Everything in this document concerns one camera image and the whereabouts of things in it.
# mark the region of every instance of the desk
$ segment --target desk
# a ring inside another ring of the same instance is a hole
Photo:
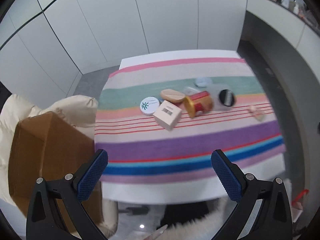
[[[143,98],[167,88],[181,91],[201,76],[227,84],[236,95],[234,107],[194,119],[183,110],[170,132],[140,112]],[[248,112],[250,105],[264,111],[262,122]],[[99,99],[95,147],[109,155],[101,177],[103,197],[128,203],[190,203],[226,195],[211,167],[216,149],[258,179],[273,179],[285,169],[276,116],[235,51],[171,51],[123,59]]]

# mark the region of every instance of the blue textured pad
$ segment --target blue textured pad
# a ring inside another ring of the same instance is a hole
[[[229,198],[239,203],[242,197],[241,184],[236,179],[236,176],[234,176],[228,165],[217,153],[217,151],[214,151],[211,155],[211,165],[220,179]]]
[[[102,151],[77,185],[77,198],[80,202],[88,200],[107,165],[108,154]]]

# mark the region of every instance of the white bottle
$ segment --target white bottle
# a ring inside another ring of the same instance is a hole
[[[299,4],[296,2],[296,5],[293,8],[293,13],[298,15],[299,14]]]

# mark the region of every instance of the silver bolt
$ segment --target silver bolt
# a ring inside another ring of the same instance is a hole
[[[246,177],[248,180],[253,180],[253,179],[254,179],[254,176],[253,176],[251,173],[246,174],[245,177]]]
[[[281,183],[282,183],[282,179],[276,178],[276,182],[277,182],[278,184],[281,184]]]
[[[66,180],[71,180],[73,178],[73,175],[71,173],[68,173],[66,176],[64,176]]]
[[[42,181],[43,181],[43,178],[41,178],[41,177],[37,179],[38,184],[40,184]]]

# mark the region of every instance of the small white box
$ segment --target small white box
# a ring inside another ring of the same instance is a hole
[[[163,101],[153,116],[159,125],[170,131],[179,121],[181,112],[179,107],[168,101]]]

